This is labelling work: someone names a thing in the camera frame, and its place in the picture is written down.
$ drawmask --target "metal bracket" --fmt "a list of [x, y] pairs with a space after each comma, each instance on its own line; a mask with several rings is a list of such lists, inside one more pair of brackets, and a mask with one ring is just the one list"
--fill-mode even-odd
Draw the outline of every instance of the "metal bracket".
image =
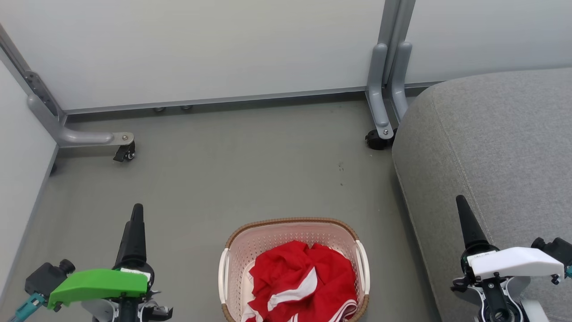
[[391, 100], [393, 102], [395, 116], [397, 121], [401, 123], [405, 112], [409, 105], [405, 97], [405, 74], [407, 73], [407, 65], [409, 64], [409, 57], [411, 56], [412, 45], [409, 42], [402, 42], [397, 47], [395, 53], [395, 62], [391, 77], [387, 84], [391, 92]]
[[46, 128], [61, 148], [89, 146], [127, 146], [134, 140], [129, 132], [81, 132], [68, 129], [60, 124], [57, 118], [46, 108], [44, 102], [36, 95], [28, 95], [28, 108]]
[[50, 112], [54, 116], [58, 117], [58, 120], [61, 121], [63, 119], [64, 113], [61, 110], [61, 108], [59, 108], [58, 102], [54, 99], [54, 96], [44, 85], [38, 73], [36, 73], [33, 70], [26, 70], [23, 73], [23, 77], [24, 79], [26, 79], [26, 82], [28, 83], [34, 94], [36, 94], [39, 97], [39, 99], [42, 100], [42, 102], [46, 105], [48, 110], [50, 110]]
[[387, 45], [377, 44], [371, 55], [370, 73], [367, 77], [366, 89], [371, 115], [374, 118], [378, 135], [382, 139], [390, 139], [394, 135], [382, 96], [382, 78], [386, 57]]

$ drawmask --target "gray upholstery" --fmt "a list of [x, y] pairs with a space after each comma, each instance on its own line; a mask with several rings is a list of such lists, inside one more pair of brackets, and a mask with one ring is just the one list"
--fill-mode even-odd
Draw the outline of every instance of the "gray upholstery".
[[[572, 68], [435, 85], [411, 104], [393, 156], [441, 317], [472, 321], [477, 307], [449, 290], [464, 250], [455, 196], [501, 249], [572, 241]], [[524, 297], [572, 321], [572, 281], [533, 278]]]

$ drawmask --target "black wheel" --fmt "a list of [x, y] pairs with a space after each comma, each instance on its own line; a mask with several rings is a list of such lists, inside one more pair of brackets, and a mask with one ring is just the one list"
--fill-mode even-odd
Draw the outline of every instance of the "black wheel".
[[133, 158], [135, 158], [135, 141], [126, 146], [119, 146], [113, 160], [123, 162], [124, 160], [131, 161]]
[[378, 131], [373, 129], [366, 135], [367, 146], [372, 150], [385, 150], [393, 145], [395, 133], [397, 133], [397, 129], [394, 130], [394, 135], [390, 139], [382, 139], [379, 137]]

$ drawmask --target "gray metal stand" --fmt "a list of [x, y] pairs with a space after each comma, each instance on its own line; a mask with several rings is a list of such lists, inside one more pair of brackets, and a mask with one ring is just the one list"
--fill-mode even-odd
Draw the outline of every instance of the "gray metal stand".
[[402, 42], [398, 45], [393, 70], [391, 71], [391, 77], [387, 84], [391, 92], [395, 116], [399, 123], [401, 123], [401, 119], [409, 107], [405, 97], [405, 74], [407, 73], [411, 49], [412, 45], [409, 42]]
[[377, 44], [371, 55], [370, 73], [367, 78], [367, 101], [370, 105], [371, 115], [374, 118], [375, 128], [381, 139], [393, 137], [390, 119], [383, 104], [382, 79], [387, 57], [387, 45]]
[[123, 162], [125, 159], [131, 160], [135, 157], [135, 137], [133, 133], [74, 131], [63, 126], [36, 94], [28, 95], [27, 104], [32, 113], [34, 113], [61, 148], [120, 146], [114, 160]]
[[38, 73], [30, 69], [2, 25], [0, 25], [0, 61], [26, 92], [28, 107], [58, 147], [119, 146], [114, 160], [123, 162], [135, 157], [133, 133], [80, 132], [66, 128], [63, 125], [65, 112], [59, 107]]

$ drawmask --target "laundry basket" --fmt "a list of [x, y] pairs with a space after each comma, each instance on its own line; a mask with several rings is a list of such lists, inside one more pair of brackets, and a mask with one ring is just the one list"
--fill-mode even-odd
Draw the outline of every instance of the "laundry basket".
[[356, 273], [357, 312], [366, 312], [370, 296], [370, 265], [358, 235], [342, 221], [330, 218], [285, 218], [260, 221], [238, 228], [228, 239], [219, 263], [219, 297], [228, 322], [240, 322], [243, 308], [253, 300], [249, 270], [263, 252], [290, 241], [314, 243], [341, 252]]

